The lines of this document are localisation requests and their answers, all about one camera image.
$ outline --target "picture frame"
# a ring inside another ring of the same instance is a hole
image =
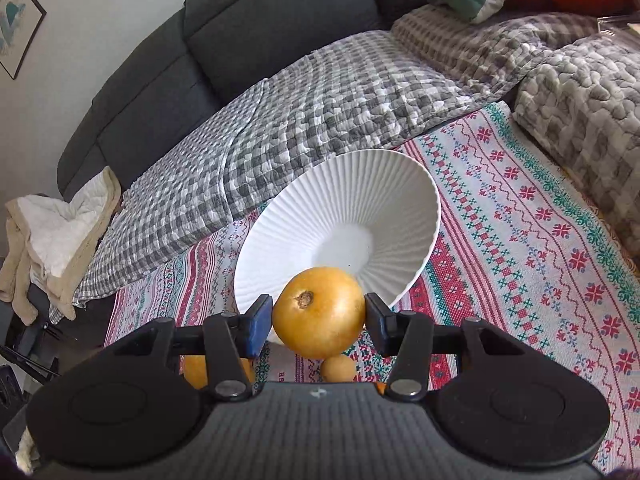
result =
[[[37,0],[0,0],[0,64],[15,79],[46,15]]]

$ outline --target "white wall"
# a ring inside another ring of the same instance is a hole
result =
[[[91,99],[184,0],[38,0],[47,11],[17,79],[0,70],[0,205],[59,197],[60,154]],[[4,207],[0,255],[6,254]]]

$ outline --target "white plate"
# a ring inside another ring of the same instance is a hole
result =
[[[339,267],[392,306],[422,272],[440,228],[440,196],[418,162],[390,150],[324,161],[289,184],[242,246],[234,289],[241,314],[276,301],[311,267]],[[282,344],[273,329],[269,341]]]

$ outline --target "bowl bottom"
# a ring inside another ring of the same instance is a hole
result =
[[[338,224],[316,249],[313,267],[338,267],[355,276],[373,252],[373,234],[364,225]]]

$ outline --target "dark gray sofa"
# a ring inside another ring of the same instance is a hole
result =
[[[186,0],[93,99],[60,157],[60,193],[70,200],[105,165],[127,189],[183,137],[262,78],[333,41],[389,28],[425,3]],[[92,311],[106,305],[113,306],[113,298],[90,302],[79,319],[104,319],[103,312],[96,316]],[[82,325],[61,324],[71,332]]]

